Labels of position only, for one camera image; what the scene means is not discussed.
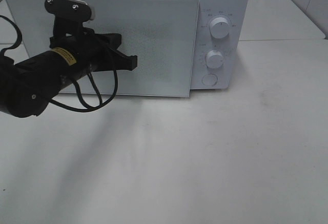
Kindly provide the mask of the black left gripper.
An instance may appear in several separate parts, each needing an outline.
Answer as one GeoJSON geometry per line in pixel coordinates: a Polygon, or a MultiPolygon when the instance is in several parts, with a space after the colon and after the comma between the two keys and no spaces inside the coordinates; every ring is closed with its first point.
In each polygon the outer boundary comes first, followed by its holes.
{"type": "Polygon", "coordinates": [[[48,51],[50,74],[86,74],[99,71],[128,70],[137,67],[137,56],[118,50],[122,35],[96,34],[83,23],[95,18],[94,8],[81,0],[45,0],[53,14],[53,36],[48,51]]]}

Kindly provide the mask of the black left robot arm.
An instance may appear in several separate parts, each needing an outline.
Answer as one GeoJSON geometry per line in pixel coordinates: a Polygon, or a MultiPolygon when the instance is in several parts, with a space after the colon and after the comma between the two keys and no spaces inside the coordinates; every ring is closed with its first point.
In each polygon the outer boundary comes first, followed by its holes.
{"type": "Polygon", "coordinates": [[[1,111],[19,118],[39,116],[48,104],[77,112],[89,113],[106,106],[88,104],[78,81],[87,77],[96,93],[99,89],[93,72],[132,71],[137,56],[118,50],[122,36],[118,33],[97,34],[84,27],[92,18],[91,7],[79,0],[45,0],[45,9],[54,15],[50,48],[20,63],[1,50],[1,111]]]}

